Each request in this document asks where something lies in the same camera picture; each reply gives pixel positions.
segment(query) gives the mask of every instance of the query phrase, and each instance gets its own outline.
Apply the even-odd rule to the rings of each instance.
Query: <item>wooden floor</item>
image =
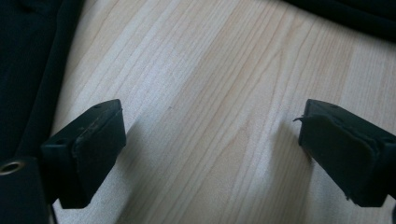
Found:
[[[388,223],[300,149],[308,98],[396,133],[396,44],[278,0],[88,0],[54,132],[119,98],[128,144],[60,223]]]

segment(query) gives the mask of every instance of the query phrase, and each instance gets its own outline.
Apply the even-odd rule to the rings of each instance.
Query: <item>wood grain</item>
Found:
[[[297,144],[308,98],[396,133],[396,46],[277,0],[88,0],[54,132],[119,98],[128,145],[60,223],[390,223]]]

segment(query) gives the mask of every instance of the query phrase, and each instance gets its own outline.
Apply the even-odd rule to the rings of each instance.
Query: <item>metal grommet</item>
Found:
[[[11,161],[0,167],[0,175],[10,175],[19,171],[24,166],[23,161]]]

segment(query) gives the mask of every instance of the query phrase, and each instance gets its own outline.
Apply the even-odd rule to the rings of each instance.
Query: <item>black fabric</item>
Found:
[[[39,157],[83,1],[0,3],[0,161]]]
[[[285,0],[350,28],[396,42],[396,0]]]

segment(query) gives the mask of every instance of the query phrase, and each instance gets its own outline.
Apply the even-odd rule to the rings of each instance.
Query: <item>black cloth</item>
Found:
[[[0,3],[0,161],[40,157],[83,1]]]
[[[396,42],[396,0],[285,0],[319,16]]]

